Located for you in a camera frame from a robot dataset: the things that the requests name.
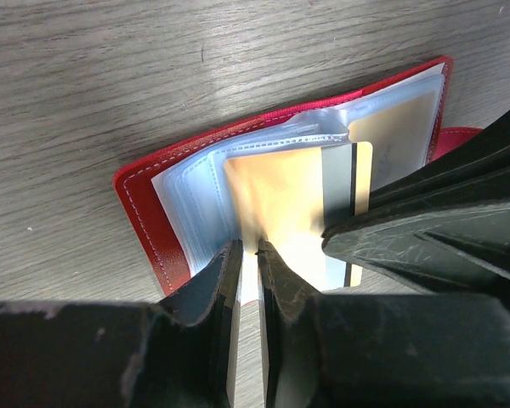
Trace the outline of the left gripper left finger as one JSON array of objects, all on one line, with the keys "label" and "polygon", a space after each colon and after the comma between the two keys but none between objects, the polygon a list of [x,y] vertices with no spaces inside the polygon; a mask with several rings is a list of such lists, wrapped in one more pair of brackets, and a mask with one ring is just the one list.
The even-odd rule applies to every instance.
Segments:
[{"label": "left gripper left finger", "polygon": [[243,246],[158,303],[0,302],[0,407],[230,407]]}]

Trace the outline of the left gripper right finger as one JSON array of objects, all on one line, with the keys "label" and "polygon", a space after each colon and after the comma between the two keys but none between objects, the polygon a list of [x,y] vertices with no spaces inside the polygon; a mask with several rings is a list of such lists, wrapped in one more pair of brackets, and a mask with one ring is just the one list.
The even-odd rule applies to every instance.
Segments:
[{"label": "left gripper right finger", "polygon": [[258,244],[268,407],[510,407],[510,314],[472,294],[325,294]]}]

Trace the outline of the red leather card holder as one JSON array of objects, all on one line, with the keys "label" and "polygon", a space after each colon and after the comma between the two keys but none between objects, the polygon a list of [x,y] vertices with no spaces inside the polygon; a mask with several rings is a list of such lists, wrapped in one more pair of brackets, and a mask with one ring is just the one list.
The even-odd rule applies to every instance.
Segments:
[{"label": "red leather card holder", "polygon": [[221,159],[343,142],[355,113],[363,116],[434,91],[438,102],[426,164],[478,133],[475,127],[441,125],[451,69],[451,58],[439,57],[349,93],[274,110],[186,139],[119,169],[114,188],[162,290],[166,294],[178,290],[235,234]]}]

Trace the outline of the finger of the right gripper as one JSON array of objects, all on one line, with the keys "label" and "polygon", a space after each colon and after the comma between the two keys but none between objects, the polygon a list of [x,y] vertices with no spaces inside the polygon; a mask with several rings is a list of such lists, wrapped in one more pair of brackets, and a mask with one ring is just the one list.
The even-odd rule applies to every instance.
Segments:
[{"label": "finger of the right gripper", "polygon": [[472,292],[510,312],[510,111],[453,151],[377,190],[328,228],[323,252],[420,292]]}]

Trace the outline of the gold credit card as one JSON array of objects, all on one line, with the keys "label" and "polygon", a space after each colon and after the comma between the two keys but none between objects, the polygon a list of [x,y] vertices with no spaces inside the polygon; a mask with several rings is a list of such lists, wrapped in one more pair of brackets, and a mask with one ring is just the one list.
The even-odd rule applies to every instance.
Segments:
[{"label": "gold credit card", "polygon": [[437,93],[427,92],[367,113],[349,124],[352,141],[372,144],[372,190],[402,179],[425,164],[437,102]]},{"label": "gold credit card", "polygon": [[306,147],[229,159],[224,171],[244,243],[241,298],[259,308],[264,403],[322,401],[315,302],[362,272],[322,251],[325,229],[364,213],[373,147]]}]

